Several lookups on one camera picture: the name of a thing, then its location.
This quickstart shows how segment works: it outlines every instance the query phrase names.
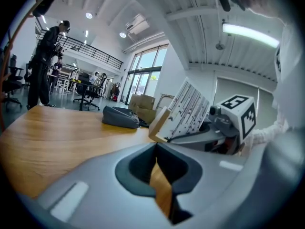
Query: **balcony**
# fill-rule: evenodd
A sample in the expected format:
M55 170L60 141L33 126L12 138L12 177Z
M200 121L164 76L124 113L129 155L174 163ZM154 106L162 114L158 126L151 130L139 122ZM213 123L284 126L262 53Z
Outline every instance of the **balcony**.
M47 32L46 30L41 30L40 34L37 36L37 39L41 40L46 32ZM98 50L97 48L91 47L90 45L84 44L83 42L80 42L76 39L73 39L68 36L64 37L61 35L59 35L58 38L59 38L58 42L65 49L72 49L72 50L81 52L87 56L97 59L116 69L120 69L121 65L123 64L122 61L110 56L109 54L107 54L101 50Z

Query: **ceiling light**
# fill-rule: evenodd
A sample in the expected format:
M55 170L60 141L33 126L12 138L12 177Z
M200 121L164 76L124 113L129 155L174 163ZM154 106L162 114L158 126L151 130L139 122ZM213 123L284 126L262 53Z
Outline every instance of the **ceiling light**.
M44 18L44 16L42 15L41 17L42 17L43 22L46 24L47 22L46 22L46 19Z
M92 14L91 13L86 13L86 17L88 18L88 19L92 19Z
M126 34L125 34L124 32L120 32L120 37L125 38L125 37L126 37Z
M223 24L223 32L230 33L230 34L236 34L241 36L250 37L252 39L258 40L260 42L263 42L273 48L277 48L279 45L279 41L271 36L268 36L266 34L263 34L259 31L252 30L247 27L238 26L238 25L232 25L232 24Z

